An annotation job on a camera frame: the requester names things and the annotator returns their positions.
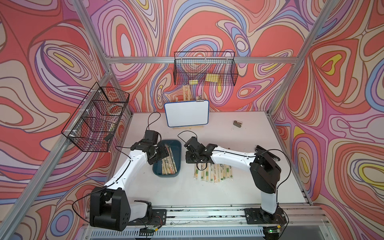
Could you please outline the teal plastic storage box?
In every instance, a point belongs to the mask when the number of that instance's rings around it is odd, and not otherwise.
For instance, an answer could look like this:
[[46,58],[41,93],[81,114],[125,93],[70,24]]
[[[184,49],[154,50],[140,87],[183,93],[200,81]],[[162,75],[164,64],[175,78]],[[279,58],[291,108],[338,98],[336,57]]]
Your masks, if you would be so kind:
[[153,173],[158,177],[176,177],[181,169],[182,145],[178,140],[162,140],[161,144],[171,147],[178,172],[175,175],[162,175],[162,160],[153,165]]

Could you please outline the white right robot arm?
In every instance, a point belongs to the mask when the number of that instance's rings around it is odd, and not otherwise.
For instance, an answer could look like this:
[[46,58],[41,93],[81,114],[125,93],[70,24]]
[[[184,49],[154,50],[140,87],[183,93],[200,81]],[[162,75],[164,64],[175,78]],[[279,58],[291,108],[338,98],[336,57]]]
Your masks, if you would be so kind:
[[190,138],[184,147],[187,149],[188,164],[222,164],[250,172],[255,186],[261,191],[261,207],[256,209],[257,218],[267,224],[277,221],[281,168],[269,151],[260,146],[254,153],[241,153],[215,144],[204,146],[196,137]]

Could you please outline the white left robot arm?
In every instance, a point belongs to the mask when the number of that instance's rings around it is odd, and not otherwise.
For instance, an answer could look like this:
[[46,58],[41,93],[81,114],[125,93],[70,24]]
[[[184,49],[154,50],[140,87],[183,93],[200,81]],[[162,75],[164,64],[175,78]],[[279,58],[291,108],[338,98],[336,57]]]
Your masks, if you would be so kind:
[[143,166],[169,156],[160,141],[160,133],[146,130],[144,137],[130,147],[126,161],[115,175],[102,188],[94,188],[90,194],[90,226],[123,231],[133,222],[147,225],[153,220],[152,203],[131,200],[127,193]]

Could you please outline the chopsticks pair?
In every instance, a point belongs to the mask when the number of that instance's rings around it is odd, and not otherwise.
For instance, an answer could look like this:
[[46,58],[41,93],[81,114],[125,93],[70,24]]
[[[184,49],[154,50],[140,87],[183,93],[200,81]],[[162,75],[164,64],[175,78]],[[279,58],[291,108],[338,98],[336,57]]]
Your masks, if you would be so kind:
[[200,168],[200,180],[204,181],[205,180],[205,164],[201,163],[199,164]]
[[206,182],[209,182],[209,180],[210,180],[210,177],[209,177],[209,167],[208,167],[208,165],[207,165],[207,167],[206,167],[206,169],[205,169],[205,181]]
[[195,164],[195,169],[194,169],[194,179],[197,180],[198,177],[199,177],[198,164]]

